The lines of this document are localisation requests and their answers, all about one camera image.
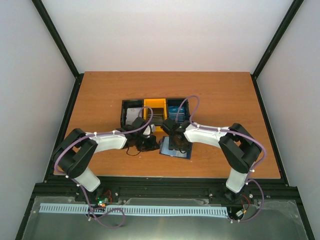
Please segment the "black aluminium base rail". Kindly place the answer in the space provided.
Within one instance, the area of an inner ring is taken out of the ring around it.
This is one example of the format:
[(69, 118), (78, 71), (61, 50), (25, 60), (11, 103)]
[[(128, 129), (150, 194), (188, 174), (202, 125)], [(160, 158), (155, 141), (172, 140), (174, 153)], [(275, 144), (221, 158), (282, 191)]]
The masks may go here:
[(111, 197), (113, 203), (131, 198), (151, 199), (196, 199), (210, 204), (239, 206), (241, 202), (255, 203), (264, 199), (293, 200), (301, 204), (297, 187), (288, 186), (283, 180), (258, 179), (249, 183), (237, 200), (225, 196), (225, 179), (162, 178), (162, 177), (101, 177), (101, 185), (88, 197), (97, 204), (100, 196)]

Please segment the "black frame post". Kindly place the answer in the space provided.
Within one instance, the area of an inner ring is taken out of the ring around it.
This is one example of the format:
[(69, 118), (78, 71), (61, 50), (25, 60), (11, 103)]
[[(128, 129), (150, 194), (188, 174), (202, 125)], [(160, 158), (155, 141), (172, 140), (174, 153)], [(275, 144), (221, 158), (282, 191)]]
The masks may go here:
[(285, 13), (281, 23), (279, 24), (277, 30), (275, 31), (272, 39), (270, 40), (267, 48), (265, 49), (261, 59), (259, 60), (256, 68), (254, 69), (253, 73), (251, 74), (251, 78), (253, 81), (256, 81), (263, 71), (264, 67), (266, 66), (268, 60), (270, 59), (272, 53), (276, 49), (277, 45), (279, 44), (280, 40), (284, 36), (286, 30), (290, 26), (292, 20), (294, 19), (295, 15), (299, 11), (301, 5), (303, 4), (304, 0), (293, 0), (288, 8), (287, 12)]
[(54, 43), (56, 44), (58, 50), (60, 51), (65, 63), (67, 64), (70, 72), (72, 73), (73, 77), (77, 79), (80, 75), (74, 61), (72, 60), (69, 51), (67, 50), (55, 24), (53, 23), (44, 3), (42, 0), (31, 0), (35, 9), (37, 10), (40, 18), (42, 19), (45, 27), (47, 28), (49, 34), (51, 35)]

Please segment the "white red cards stack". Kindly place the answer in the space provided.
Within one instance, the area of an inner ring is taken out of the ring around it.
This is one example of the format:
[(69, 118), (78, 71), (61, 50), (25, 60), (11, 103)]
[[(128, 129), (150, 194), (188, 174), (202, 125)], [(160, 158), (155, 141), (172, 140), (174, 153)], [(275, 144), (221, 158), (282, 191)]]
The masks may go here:
[(137, 117), (142, 116), (141, 107), (130, 107), (126, 110), (125, 124), (131, 125)]

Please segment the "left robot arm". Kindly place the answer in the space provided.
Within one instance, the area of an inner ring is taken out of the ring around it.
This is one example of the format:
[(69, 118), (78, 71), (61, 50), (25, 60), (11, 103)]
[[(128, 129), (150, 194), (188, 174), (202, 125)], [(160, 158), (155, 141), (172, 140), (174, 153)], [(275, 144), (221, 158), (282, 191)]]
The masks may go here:
[(75, 128), (53, 151), (54, 169), (86, 189), (92, 201), (103, 198), (104, 188), (100, 179), (89, 168), (94, 154), (108, 150), (122, 150), (136, 147), (138, 152), (149, 152), (160, 148), (156, 126), (149, 120), (137, 117), (132, 124), (126, 124), (109, 132), (84, 132)]

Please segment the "black frame post right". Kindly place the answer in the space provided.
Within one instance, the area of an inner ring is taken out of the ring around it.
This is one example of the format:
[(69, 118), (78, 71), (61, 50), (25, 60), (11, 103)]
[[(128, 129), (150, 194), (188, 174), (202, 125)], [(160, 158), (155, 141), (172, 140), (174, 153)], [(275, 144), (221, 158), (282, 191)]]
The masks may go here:
[(272, 39), (270, 40), (267, 48), (265, 49), (261, 59), (259, 60), (256, 68), (254, 69), (253, 73), (251, 74), (251, 78), (253, 81), (256, 81), (263, 71), (264, 67), (266, 66), (268, 60), (270, 59), (272, 53), (276, 49), (277, 45), (279, 44), (280, 40), (284, 36), (286, 30), (290, 26), (292, 20), (294, 19), (295, 15), (299, 11), (301, 5), (303, 4), (304, 0), (293, 0), (288, 8), (287, 12), (285, 13), (281, 23), (279, 24), (277, 30), (275, 31)]

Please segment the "blue leather card holder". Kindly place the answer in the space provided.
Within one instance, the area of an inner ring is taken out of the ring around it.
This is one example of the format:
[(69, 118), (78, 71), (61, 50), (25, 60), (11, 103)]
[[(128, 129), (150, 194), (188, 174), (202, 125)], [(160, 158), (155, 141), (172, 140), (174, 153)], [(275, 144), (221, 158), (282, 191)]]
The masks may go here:
[(192, 148), (188, 151), (185, 150), (175, 150), (170, 149), (171, 140), (169, 136), (164, 136), (161, 140), (161, 143), (159, 144), (159, 153), (161, 155), (165, 155), (168, 157), (174, 157), (174, 158), (180, 158), (180, 159), (186, 159), (190, 160), (192, 155)]

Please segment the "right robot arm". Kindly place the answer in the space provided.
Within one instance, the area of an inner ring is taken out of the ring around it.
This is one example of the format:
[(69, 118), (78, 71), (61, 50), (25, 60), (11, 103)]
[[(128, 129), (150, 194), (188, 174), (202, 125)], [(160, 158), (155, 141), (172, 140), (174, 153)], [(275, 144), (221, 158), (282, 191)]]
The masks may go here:
[(168, 118), (163, 121), (161, 129), (168, 135), (168, 144), (163, 144), (169, 151), (188, 154), (192, 144), (199, 143), (222, 150), (229, 166), (230, 173), (226, 188), (238, 194), (249, 183), (249, 175), (256, 165), (267, 156), (265, 147), (255, 140), (239, 123), (230, 127), (212, 127), (192, 121), (177, 123)]

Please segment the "yellow bin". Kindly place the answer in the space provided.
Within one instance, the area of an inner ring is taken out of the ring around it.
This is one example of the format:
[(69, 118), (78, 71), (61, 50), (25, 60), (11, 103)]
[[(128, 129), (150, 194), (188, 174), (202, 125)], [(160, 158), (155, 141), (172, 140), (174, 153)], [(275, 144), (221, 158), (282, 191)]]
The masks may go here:
[[(144, 107), (146, 107), (143, 110), (143, 118), (148, 121), (150, 116), (151, 116), (151, 110), (153, 114), (163, 114), (164, 115), (164, 120), (168, 118), (167, 114), (167, 102), (165, 98), (145, 98), (144, 99)], [(156, 126), (156, 133), (163, 132), (161, 129), (161, 125), (155, 125)]]

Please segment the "black frame post left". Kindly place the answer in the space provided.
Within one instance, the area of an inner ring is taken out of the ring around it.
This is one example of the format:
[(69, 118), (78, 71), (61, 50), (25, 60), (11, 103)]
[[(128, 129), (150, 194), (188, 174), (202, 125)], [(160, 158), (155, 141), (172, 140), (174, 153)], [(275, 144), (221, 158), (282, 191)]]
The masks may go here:
[(37, 10), (40, 18), (42, 19), (45, 27), (47, 28), (49, 34), (51, 35), (54, 43), (56, 44), (58, 50), (60, 51), (65, 63), (67, 64), (70, 72), (72, 73), (73, 77), (77, 79), (80, 75), (74, 61), (72, 60), (69, 51), (67, 50), (55, 24), (53, 23), (44, 3), (42, 0), (31, 0), (35, 9)]

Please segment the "blue cards stack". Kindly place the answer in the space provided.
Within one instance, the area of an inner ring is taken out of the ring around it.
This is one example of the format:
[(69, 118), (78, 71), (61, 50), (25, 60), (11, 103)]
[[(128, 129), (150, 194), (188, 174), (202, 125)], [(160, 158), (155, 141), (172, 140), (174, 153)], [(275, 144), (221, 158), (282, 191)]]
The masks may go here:
[(186, 111), (185, 107), (182, 106), (169, 106), (168, 107), (168, 116), (170, 119), (176, 121), (177, 123), (183, 123), (186, 120)]

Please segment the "dark cards stack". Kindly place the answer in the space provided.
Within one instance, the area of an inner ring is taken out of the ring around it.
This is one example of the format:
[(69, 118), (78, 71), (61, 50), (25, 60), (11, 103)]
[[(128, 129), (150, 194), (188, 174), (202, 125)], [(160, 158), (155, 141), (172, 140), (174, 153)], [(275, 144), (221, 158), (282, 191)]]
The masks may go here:
[(164, 115), (163, 114), (153, 114), (150, 124), (153, 124), (155, 126), (161, 126), (164, 121)]

